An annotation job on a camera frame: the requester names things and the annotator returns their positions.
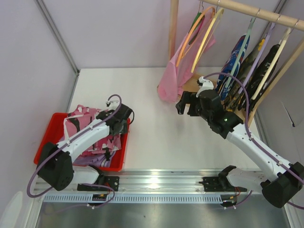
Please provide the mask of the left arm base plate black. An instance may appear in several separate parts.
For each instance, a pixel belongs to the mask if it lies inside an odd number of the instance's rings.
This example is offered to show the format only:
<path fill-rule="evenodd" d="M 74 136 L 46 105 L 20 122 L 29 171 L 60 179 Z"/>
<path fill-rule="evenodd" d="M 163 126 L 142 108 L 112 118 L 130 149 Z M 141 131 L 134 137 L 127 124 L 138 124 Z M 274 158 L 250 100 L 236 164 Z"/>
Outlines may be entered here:
<path fill-rule="evenodd" d="M 109 191 L 109 189 L 104 187 L 99 187 L 99 185 L 107 186 L 112 188 L 114 191 L 118 191 L 119 188 L 120 177 L 118 176 L 102 176 L 99 177 L 93 185 L 97 186 L 89 186 L 84 184 L 78 184 L 78 191 Z"/>

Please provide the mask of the pink camouflage trousers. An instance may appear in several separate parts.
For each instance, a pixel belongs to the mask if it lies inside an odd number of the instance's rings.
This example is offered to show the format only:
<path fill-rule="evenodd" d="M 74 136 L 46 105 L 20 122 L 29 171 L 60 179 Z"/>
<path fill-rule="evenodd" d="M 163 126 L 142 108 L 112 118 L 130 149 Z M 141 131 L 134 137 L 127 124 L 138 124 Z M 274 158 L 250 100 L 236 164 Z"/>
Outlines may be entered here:
<path fill-rule="evenodd" d="M 64 136 L 61 140 L 66 140 L 87 127 L 101 111 L 101 109 L 78 105 L 75 111 L 68 113 L 63 120 Z M 109 135 L 87 148 L 77 157 L 74 165 L 109 167 L 113 156 L 121 148 L 121 136 Z"/>

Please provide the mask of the yellow hanger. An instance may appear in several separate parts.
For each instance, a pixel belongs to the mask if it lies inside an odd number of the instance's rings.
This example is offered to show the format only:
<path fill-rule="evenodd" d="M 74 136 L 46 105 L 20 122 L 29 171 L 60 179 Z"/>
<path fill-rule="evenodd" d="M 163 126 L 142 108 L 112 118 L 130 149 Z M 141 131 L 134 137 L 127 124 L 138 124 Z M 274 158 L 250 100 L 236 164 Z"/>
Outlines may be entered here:
<path fill-rule="evenodd" d="M 224 9 L 220 8 L 219 10 L 217 10 L 217 12 L 215 13 L 214 17 L 212 18 L 212 20 L 211 20 L 211 22 L 209 24 L 209 27 L 207 28 L 207 31 L 205 33 L 205 36 L 202 39 L 202 42 L 201 42 L 200 47 L 199 47 L 199 49 L 197 51 L 197 54 L 196 54 L 196 56 L 194 58 L 194 61 L 193 61 L 192 67 L 191 67 L 191 72 L 192 73 L 194 73 L 196 65 L 197 65 L 200 57 L 202 56 L 204 50 L 208 46 L 209 41 L 210 41 L 210 39 L 213 36 L 214 30 L 217 28 L 217 26 L 218 26 L 218 24 L 219 24 L 219 22 L 221 20 L 221 17 L 223 16 L 223 14 L 224 14 Z"/>

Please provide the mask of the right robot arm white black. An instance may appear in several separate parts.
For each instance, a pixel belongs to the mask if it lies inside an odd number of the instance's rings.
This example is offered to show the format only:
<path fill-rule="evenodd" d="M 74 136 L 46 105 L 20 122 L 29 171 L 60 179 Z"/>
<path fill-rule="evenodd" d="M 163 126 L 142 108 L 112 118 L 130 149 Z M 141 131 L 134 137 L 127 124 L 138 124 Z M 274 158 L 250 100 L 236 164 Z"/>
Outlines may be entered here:
<path fill-rule="evenodd" d="M 176 104 L 178 114 L 184 113 L 186 105 L 189 105 L 189 116 L 202 117 L 213 132 L 237 146 L 263 172 L 264 176 L 259 177 L 253 172 L 233 168 L 226 175 L 230 185 L 260 192 L 276 208 L 282 208 L 302 189 L 303 165 L 290 163 L 255 139 L 241 118 L 223 108 L 216 91 L 207 89 L 200 94 L 184 91 Z"/>

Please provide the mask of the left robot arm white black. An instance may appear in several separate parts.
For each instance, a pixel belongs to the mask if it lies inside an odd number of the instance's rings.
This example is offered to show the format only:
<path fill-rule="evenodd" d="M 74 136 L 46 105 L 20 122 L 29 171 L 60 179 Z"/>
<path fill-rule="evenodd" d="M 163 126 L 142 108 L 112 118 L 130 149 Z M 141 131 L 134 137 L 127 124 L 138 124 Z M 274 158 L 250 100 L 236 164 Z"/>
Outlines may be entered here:
<path fill-rule="evenodd" d="M 72 116 L 77 132 L 56 144 L 48 142 L 43 146 L 36 174 L 57 191 L 70 184 L 95 183 L 99 169 L 92 165 L 74 165 L 74 161 L 101 139 L 127 133 L 127 120 L 131 114 L 133 110 L 124 104 L 114 110 L 85 114 L 88 123 L 83 129 L 78 117 Z"/>

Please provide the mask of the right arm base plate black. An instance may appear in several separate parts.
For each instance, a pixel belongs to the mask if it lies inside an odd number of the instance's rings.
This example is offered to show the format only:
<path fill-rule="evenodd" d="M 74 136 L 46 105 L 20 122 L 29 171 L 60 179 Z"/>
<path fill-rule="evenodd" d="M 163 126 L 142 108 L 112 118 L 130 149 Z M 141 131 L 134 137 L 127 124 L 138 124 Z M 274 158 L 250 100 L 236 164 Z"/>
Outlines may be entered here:
<path fill-rule="evenodd" d="M 205 192 L 247 192 L 246 188 L 232 186 L 226 178 L 218 176 L 203 177 L 199 184 L 203 185 Z"/>

